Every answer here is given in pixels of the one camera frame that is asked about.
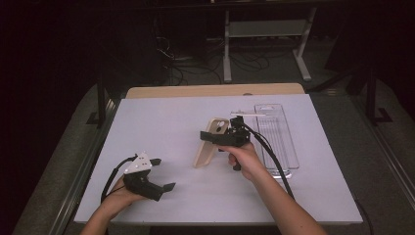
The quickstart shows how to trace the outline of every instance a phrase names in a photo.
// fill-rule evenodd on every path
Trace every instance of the person's right hand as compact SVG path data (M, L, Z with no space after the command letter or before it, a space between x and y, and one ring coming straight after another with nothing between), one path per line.
M242 174L248 179L252 180L253 175L259 170L265 170L265 166L259 160L256 154L253 143L249 142L242 147L233 146L217 146L220 150L229 152L229 164L234 166L236 162L242 167Z

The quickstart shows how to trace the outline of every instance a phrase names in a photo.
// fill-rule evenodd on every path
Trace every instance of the dark background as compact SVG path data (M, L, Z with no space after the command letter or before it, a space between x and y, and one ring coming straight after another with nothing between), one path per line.
M100 74L113 97L165 80L152 13L91 13L79 6L41 0L0 5L1 234L13 231L73 111ZM414 9L411 1L320 8L311 33L339 36L328 69L370 64L415 118ZM188 14L159 16L169 28L159 33L178 45L186 44L183 38L203 43L223 35L222 13Z

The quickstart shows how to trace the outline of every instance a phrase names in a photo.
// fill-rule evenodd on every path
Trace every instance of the hand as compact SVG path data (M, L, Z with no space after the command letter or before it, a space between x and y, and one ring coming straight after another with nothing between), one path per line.
M229 152L229 164L234 166L236 161L242 167L242 174L248 179L253 179L253 174L259 170L265 170L265 166L259 160L253 143L247 143L242 147L217 146L220 150Z
M101 210L105 214L110 216L110 219L116 217L116 215L130 206L132 203L146 199L145 197L131 193L128 191L122 181L123 176L116 182L113 190L104 200L98 210Z

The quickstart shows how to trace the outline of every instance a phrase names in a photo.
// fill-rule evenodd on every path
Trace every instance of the person's left hand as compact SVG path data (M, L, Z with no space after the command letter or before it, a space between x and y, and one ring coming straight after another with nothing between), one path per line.
M128 191L125 188L122 179L123 176L116 182L114 188L99 207L99 210L102 210L105 214L109 215L110 219L116 217L119 212L130 206L132 203L146 199L141 195Z

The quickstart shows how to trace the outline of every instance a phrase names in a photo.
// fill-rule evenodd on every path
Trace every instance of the white tabletop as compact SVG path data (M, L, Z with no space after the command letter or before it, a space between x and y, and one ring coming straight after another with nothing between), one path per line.
M100 204L103 188L122 160L143 151L162 159L149 174L160 186L176 182L159 202L145 200L121 212L114 222L142 225L259 225L273 223L250 181L217 153L193 168L200 131L211 118L232 118L258 104L281 104L300 168L289 179L297 202L321 223L349 224L362 217L308 95L143 98L122 100L74 221L86 222ZM119 171L119 178L125 164Z

